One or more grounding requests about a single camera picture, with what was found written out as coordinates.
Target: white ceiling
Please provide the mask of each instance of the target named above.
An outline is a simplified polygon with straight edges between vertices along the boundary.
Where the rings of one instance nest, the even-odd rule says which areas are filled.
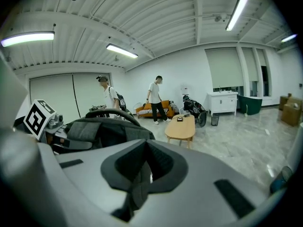
[[[236,1],[23,0],[6,36],[54,30],[55,39],[8,47],[5,55],[11,58],[14,70],[59,62],[128,70],[199,44],[241,41],[278,48],[290,31],[270,0],[249,0],[233,30],[225,30]],[[219,22],[215,22],[217,16],[222,18]],[[108,43],[139,57],[131,59],[108,51]]]

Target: backpack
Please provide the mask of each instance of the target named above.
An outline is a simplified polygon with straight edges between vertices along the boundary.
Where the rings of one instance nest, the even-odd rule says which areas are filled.
[[[119,100],[119,107],[121,108],[121,110],[126,112],[126,103],[125,103],[125,100],[124,100],[123,96],[121,94],[118,94],[118,93],[117,93],[117,96],[118,96],[118,100]]]

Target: black pants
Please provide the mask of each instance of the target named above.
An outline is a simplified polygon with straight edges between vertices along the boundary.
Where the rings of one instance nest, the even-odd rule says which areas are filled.
[[[157,121],[157,109],[159,110],[159,113],[162,116],[163,120],[167,120],[167,116],[164,112],[164,109],[162,107],[162,103],[158,103],[158,104],[151,104],[151,109],[152,109],[152,117],[153,120],[156,122]]]

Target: roller blind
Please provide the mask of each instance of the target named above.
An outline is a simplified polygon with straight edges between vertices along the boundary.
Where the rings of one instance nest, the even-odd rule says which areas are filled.
[[[243,86],[243,75],[236,48],[205,50],[213,88]]]
[[[45,100],[58,114],[63,115],[64,123],[79,119],[76,106],[72,75],[58,75],[30,80],[30,95],[34,99]]]
[[[265,61],[264,51],[257,49],[257,53],[258,53],[258,57],[259,57],[261,66],[267,66],[266,61]]]
[[[104,89],[96,80],[100,74],[74,74],[75,95],[81,117],[84,117],[92,105],[104,105]]]
[[[259,81],[257,64],[251,48],[242,48],[250,81]]]

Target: striped cushion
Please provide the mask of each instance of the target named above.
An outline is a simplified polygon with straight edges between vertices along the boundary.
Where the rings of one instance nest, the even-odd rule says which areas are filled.
[[[167,114],[167,111],[168,111],[169,109],[168,108],[164,108],[164,112]],[[152,114],[152,110],[151,109],[143,109],[143,110],[141,110],[141,111],[139,111],[138,113],[137,113],[137,115],[141,115],[141,114]]]

